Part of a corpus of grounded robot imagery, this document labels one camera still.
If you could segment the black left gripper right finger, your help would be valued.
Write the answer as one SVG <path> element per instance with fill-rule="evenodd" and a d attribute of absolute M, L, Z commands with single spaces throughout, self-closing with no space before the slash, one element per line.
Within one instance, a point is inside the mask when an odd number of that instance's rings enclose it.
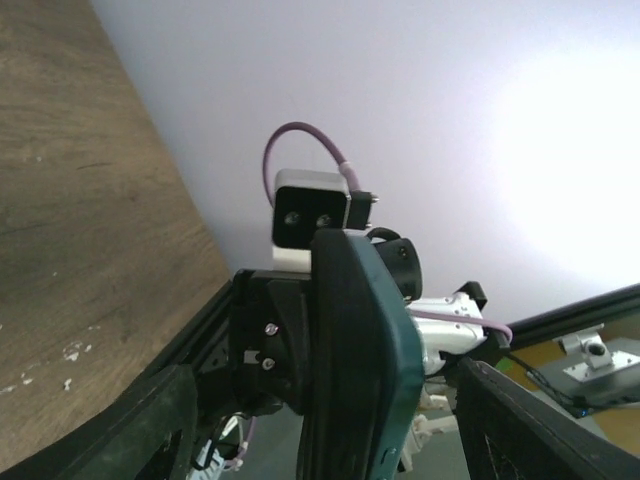
<path fill-rule="evenodd" d="M 639 477 L 638 457 L 484 362 L 461 362 L 455 414 L 472 479 Z"/>

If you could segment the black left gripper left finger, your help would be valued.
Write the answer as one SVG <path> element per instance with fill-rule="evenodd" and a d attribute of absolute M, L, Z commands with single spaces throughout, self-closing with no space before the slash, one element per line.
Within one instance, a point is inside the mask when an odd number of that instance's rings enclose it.
<path fill-rule="evenodd" d="M 185 479 L 196 433 L 187 366 L 143 380 L 111 406 L 1 473 L 3 479 Z"/>

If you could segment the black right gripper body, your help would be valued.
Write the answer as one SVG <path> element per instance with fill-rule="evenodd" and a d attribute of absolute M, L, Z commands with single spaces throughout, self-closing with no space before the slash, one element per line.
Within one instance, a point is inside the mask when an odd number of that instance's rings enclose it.
<path fill-rule="evenodd" d="M 228 366 L 244 413 L 267 415 L 283 405 L 298 415 L 308 410 L 310 287 L 308 273 L 241 270 L 234 276 Z"/>

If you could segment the black phone case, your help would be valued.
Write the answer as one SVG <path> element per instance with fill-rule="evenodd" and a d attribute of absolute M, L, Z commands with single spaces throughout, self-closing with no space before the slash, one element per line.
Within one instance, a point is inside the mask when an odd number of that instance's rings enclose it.
<path fill-rule="evenodd" d="M 300 437 L 300 479 L 367 479 L 378 348 L 352 236 L 323 230 L 312 243 L 312 384 Z"/>

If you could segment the dark green phone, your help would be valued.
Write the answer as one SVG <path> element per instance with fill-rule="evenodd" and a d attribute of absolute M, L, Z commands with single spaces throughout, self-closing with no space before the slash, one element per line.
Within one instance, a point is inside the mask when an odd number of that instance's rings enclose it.
<path fill-rule="evenodd" d="M 352 236 L 349 242 L 364 274 L 365 298 L 373 309 L 371 333 L 378 348 L 373 355 L 378 406 L 365 477 L 391 479 L 423 386 L 422 343 L 404 297 L 375 247 L 364 237 Z"/>

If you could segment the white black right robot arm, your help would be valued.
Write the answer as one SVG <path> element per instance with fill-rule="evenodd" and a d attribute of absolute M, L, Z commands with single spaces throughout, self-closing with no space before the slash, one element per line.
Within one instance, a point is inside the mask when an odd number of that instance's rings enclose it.
<path fill-rule="evenodd" d="M 361 241 L 334 232 L 278 247 L 270 270 L 232 283 L 230 385 L 244 414 L 282 407 L 306 417 L 382 416 L 417 406 L 419 381 L 442 374 L 488 341 L 510 342 L 487 322 L 481 286 L 422 294 L 417 251 L 376 228 Z"/>

